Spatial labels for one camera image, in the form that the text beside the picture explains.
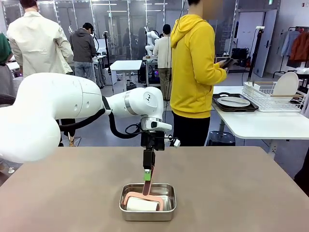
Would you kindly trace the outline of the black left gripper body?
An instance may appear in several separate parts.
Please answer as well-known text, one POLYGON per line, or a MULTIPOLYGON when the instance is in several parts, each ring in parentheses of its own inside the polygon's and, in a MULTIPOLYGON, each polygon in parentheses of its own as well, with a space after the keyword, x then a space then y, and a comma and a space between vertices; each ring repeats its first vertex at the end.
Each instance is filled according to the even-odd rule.
POLYGON ((163 131, 145 131, 141 134, 140 145, 156 151, 165 150, 165 133, 163 131))

